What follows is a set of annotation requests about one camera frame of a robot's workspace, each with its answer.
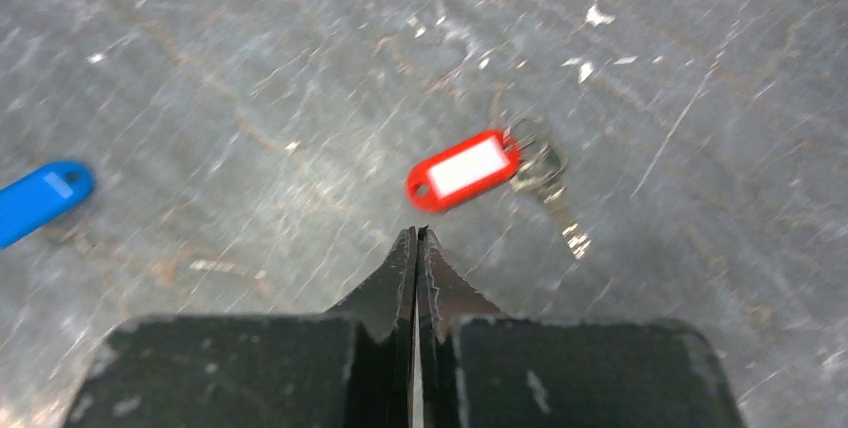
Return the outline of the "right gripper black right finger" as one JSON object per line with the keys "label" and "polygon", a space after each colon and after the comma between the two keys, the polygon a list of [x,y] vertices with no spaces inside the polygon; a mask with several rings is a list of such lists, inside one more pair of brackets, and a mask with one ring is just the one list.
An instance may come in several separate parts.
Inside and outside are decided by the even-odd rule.
{"label": "right gripper black right finger", "polygon": [[417,241],[428,427],[741,427],[707,338],[670,318],[512,317]]}

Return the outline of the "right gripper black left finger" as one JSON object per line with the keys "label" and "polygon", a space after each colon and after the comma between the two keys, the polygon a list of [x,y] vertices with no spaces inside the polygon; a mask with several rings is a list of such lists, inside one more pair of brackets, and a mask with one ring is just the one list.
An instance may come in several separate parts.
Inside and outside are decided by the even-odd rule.
{"label": "right gripper black left finger", "polygon": [[315,314],[149,315],[99,345],[66,427],[409,427],[418,234]]}

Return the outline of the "key with red tag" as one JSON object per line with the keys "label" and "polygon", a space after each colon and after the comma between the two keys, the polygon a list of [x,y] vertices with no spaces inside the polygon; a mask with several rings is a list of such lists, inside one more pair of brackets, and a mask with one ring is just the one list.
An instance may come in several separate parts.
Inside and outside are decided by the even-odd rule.
{"label": "key with red tag", "polygon": [[581,260],[591,239],[567,206],[562,182],[567,167],[568,158],[547,121],[525,115],[418,162],[408,172],[404,188],[415,208],[437,213],[508,184],[546,207],[573,258]]}

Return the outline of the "key with blue tag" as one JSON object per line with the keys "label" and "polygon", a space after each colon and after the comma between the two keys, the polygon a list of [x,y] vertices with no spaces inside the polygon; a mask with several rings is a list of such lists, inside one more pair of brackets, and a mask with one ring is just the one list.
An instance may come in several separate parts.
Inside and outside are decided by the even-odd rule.
{"label": "key with blue tag", "polygon": [[72,210],[94,190],[92,171],[76,160],[47,163],[1,189],[1,248]]}

